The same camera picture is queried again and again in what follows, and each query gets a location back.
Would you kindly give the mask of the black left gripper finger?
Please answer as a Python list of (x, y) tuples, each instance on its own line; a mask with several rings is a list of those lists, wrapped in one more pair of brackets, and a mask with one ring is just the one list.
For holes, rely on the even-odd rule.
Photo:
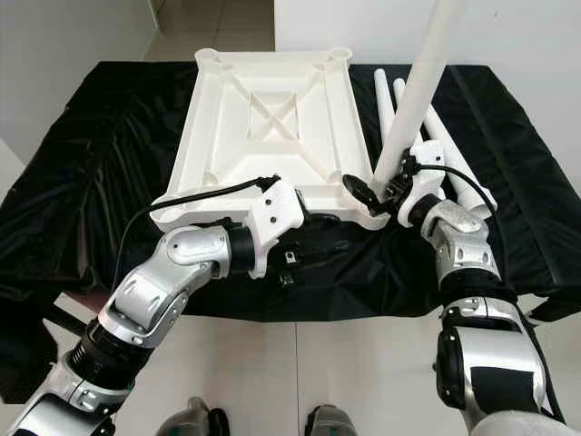
[(349, 256), (353, 246), (353, 241), (344, 238), (308, 238), (298, 241), (295, 254), (300, 264), (323, 264)]

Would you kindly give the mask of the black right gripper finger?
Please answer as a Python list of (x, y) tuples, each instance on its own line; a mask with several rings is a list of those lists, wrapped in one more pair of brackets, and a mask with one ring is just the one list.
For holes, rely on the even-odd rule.
[(364, 204), (367, 209), (381, 209), (382, 203), (369, 184), (356, 175), (344, 175), (343, 186), (354, 200)]

